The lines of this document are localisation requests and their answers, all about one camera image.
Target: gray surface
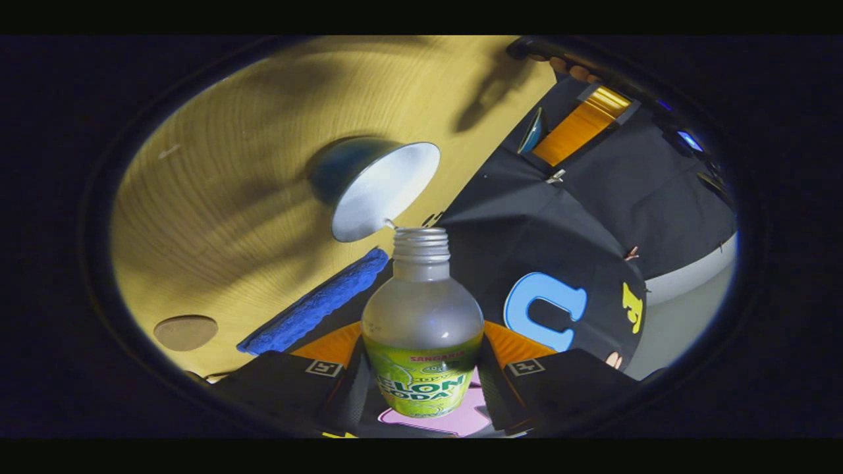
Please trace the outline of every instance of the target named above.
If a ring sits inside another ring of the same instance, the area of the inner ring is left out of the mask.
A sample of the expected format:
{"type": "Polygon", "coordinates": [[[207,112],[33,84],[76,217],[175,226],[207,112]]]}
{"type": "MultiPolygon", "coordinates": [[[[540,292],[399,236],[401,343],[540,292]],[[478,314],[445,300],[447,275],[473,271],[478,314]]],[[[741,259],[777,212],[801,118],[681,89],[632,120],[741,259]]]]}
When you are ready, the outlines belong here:
{"type": "Polygon", "coordinates": [[[644,334],[625,373],[641,380],[685,353],[714,319],[733,272],[734,261],[688,293],[648,306],[644,334]]]}

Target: finger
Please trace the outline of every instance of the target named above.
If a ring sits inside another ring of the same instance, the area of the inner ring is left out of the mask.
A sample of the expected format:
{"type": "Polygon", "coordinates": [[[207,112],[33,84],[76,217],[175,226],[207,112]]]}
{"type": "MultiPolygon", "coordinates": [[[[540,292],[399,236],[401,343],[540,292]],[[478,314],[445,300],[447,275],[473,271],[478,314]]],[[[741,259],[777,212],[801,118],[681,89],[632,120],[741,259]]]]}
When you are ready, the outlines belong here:
{"type": "Polygon", "coordinates": [[[568,65],[558,57],[550,59],[550,67],[559,74],[568,74],[568,65]]]}
{"type": "Polygon", "coordinates": [[[571,74],[577,81],[586,82],[586,79],[588,79],[588,70],[582,66],[574,66],[568,73],[571,74]]]}

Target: bottle label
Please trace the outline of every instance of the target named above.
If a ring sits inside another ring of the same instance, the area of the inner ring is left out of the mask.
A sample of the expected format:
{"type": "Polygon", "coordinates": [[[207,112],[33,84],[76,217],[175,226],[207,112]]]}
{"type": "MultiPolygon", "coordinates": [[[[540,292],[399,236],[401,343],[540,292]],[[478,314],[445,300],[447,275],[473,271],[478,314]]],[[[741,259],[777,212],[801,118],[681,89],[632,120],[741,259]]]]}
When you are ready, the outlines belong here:
{"type": "Polygon", "coordinates": [[[483,333],[468,342],[434,350],[386,346],[363,336],[378,387],[386,402],[407,417],[451,413],[471,383],[483,333]]]}

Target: bottle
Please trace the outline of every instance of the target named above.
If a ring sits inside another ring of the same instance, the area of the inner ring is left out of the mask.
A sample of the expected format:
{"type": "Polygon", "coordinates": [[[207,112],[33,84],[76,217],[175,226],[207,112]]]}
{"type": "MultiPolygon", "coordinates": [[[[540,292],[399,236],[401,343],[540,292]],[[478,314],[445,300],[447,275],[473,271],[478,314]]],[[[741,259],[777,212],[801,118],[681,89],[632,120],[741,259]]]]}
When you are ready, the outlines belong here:
{"type": "Polygon", "coordinates": [[[379,389],[407,417],[459,407],[483,339],[477,301],[450,276],[448,234],[395,231],[393,277],[363,310],[362,336],[379,389]]]}

